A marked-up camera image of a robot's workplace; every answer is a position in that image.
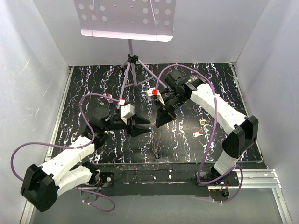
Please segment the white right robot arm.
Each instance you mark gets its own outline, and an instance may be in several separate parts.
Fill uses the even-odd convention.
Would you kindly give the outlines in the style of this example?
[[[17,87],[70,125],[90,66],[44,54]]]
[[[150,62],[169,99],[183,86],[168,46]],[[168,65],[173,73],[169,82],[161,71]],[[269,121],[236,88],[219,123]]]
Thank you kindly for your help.
[[[172,71],[167,74],[165,81],[173,90],[168,98],[163,98],[157,87],[146,91],[147,98],[156,104],[155,126],[159,128],[175,120],[175,110],[187,100],[201,106],[214,118],[213,127],[219,124],[227,138],[222,143],[222,153],[208,178],[198,176],[197,182],[201,185],[224,184],[237,161],[256,142],[258,119],[255,116],[247,117],[231,107],[216,94],[213,84],[196,70],[188,76],[183,76],[177,70]]]

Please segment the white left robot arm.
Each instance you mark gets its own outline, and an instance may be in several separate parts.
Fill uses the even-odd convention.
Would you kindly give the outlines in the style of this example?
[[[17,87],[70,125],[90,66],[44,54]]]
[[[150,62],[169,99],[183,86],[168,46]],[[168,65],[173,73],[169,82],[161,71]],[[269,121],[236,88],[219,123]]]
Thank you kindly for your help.
[[[90,162],[79,165],[83,158],[93,154],[108,139],[107,131],[124,130],[136,137],[150,132],[146,127],[150,121],[135,112],[131,104],[121,106],[115,113],[107,107],[97,107],[89,126],[75,141],[72,149],[66,149],[53,159],[26,170],[21,186],[21,195],[40,212],[48,210],[57,198],[72,188],[84,184],[101,187],[108,176]]]

